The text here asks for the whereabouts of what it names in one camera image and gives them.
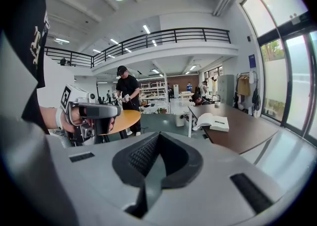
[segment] orange tabletop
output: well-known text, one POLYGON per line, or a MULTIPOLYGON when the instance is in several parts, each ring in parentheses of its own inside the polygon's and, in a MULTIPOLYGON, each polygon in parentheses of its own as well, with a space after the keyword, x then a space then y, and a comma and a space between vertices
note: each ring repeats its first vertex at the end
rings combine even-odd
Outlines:
POLYGON ((108 134, 120 132, 134 125, 141 118, 141 113, 135 110, 123 110, 115 118, 113 130, 108 134))

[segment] trash can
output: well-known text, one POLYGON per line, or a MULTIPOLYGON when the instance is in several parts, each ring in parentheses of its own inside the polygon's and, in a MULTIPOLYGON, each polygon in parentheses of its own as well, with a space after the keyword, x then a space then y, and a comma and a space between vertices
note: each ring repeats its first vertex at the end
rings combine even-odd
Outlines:
POLYGON ((175 114, 175 122, 176 126, 184 126, 185 125, 185 118, 180 118, 183 114, 175 114))

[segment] blue poster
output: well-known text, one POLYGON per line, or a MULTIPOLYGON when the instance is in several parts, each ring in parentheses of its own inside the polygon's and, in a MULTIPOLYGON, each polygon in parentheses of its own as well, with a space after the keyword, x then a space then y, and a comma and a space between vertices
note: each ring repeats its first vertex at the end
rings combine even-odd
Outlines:
POLYGON ((250 63, 250 68, 256 67, 256 57, 254 56, 254 54, 249 56, 249 63, 250 63))

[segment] round wooden table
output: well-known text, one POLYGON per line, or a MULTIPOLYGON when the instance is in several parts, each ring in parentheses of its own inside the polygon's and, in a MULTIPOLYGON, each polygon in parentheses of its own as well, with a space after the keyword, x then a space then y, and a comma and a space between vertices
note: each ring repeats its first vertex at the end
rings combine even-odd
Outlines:
POLYGON ((104 138, 106 142, 108 142, 108 138, 106 135, 114 134, 119 132, 121 139, 127 138, 127 132, 125 129, 129 128, 130 126, 134 125, 138 120, 141 118, 141 113, 135 110, 123 110, 121 114, 115 118, 114 120, 114 127, 111 132, 105 133, 104 138))

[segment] white wristband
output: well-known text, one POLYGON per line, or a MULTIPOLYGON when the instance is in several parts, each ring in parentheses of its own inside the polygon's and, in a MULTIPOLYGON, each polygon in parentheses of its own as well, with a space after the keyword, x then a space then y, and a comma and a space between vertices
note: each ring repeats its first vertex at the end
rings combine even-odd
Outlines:
POLYGON ((60 119, 62 112, 63 112, 63 109, 59 107, 57 108, 56 115, 55 115, 56 125, 60 130, 63 130, 61 119, 60 119))

